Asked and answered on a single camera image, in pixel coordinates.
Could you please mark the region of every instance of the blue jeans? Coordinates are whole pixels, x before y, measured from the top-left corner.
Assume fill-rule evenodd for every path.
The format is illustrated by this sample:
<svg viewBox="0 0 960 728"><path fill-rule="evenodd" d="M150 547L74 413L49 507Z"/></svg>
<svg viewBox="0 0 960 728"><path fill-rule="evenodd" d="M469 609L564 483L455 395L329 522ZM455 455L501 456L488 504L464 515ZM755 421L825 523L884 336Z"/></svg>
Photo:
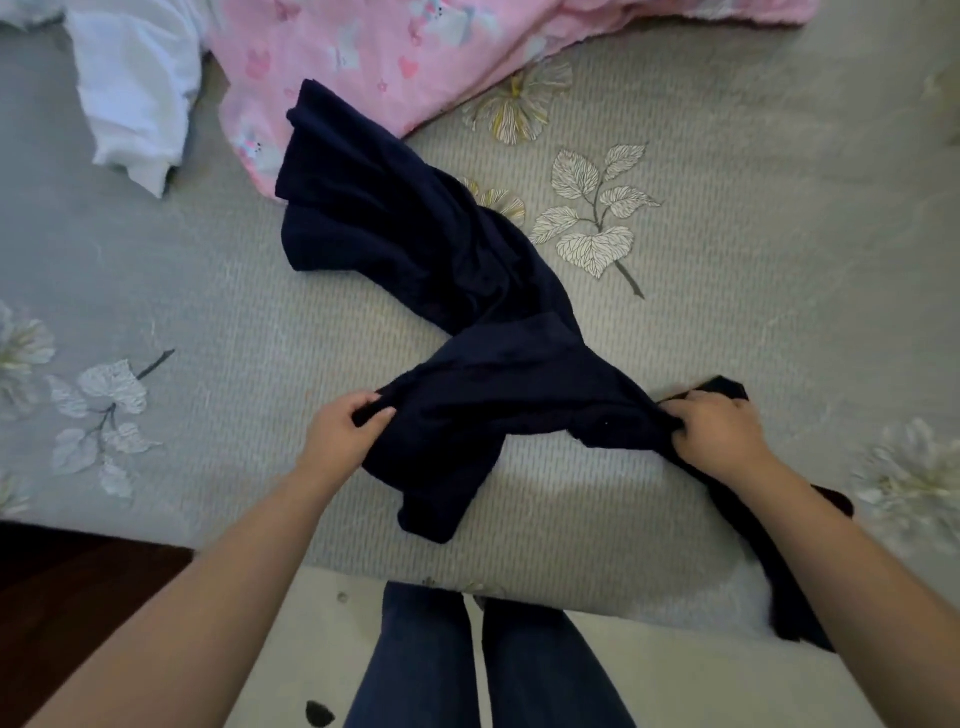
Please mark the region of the blue jeans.
<svg viewBox="0 0 960 728"><path fill-rule="evenodd" d="M577 628L555 609L488 599L483 651L496 728L636 728ZM345 728L480 728L464 598L387 585L383 628Z"/></svg>

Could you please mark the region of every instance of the right hand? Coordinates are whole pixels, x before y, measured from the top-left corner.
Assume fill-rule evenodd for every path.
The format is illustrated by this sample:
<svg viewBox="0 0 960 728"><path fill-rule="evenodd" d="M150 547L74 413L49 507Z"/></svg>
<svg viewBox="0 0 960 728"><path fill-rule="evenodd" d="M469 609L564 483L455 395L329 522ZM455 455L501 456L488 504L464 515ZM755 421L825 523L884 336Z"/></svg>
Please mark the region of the right hand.
<svg viewBox="0 0 960 728"><path fill-rule="evenodd" d="M677 453L727 486L779 462L763 439L756 407L746 400L694 390L684 400L668 400L660 406L684 421L684 428L673 434Z"/></svg>
<svg viewBox="0 0 960 728"><path fill-rule="evenodd" d="M362 427L356 426L353 413L379 399L376 392L364 390L343 395L321 407L307 429L295 471L326 487L339 489L361 466L396 414L395 409L387 407Z"/></svg>

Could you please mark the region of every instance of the wooden floor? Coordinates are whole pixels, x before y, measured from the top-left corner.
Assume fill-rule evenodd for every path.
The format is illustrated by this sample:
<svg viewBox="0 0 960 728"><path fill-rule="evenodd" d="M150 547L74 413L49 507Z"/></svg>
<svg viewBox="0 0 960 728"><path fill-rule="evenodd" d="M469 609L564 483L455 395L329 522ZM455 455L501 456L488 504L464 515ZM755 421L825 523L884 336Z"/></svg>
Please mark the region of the wooden floor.
<svg viewBox="0 0 960 728"><path fill-rule="evenodd" d="M18 728L193 558L185 548L0 523L0 728Z"/></svg>

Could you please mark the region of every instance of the white cloth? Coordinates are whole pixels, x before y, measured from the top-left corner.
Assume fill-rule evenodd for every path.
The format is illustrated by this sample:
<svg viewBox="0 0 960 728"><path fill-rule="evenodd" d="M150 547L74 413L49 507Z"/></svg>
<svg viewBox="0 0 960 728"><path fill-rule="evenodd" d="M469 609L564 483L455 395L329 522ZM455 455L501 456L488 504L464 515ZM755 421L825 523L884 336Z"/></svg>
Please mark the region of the white cloth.
<svg viewBox="0 0 960 728"><path fill-rule="evenodd" d="M189 0L75 0L66 29L93 163L126 167L162 196L200 90L204 16Z"/></svg>
<svg viewBox="0 0 960 728"><path fill-rule="evenodd" d="M0 0L0 23L25 31L63 14L63 0Z"/></svg>

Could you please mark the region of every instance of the pink blanket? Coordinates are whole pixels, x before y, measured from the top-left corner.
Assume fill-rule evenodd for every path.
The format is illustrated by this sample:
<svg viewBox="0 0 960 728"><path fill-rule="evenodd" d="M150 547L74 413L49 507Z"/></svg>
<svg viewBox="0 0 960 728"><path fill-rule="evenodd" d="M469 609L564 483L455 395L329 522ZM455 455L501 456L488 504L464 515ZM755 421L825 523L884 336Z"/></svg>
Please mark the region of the pink blanket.
<svg viewBox="0 0 960 728"><path fill-rule="evenodd" d="M221 0L208 39L230 89L220 118L264 195L286 112L316 79L397 136L523 66L635 18L802 24L819 0Z"/></svg>

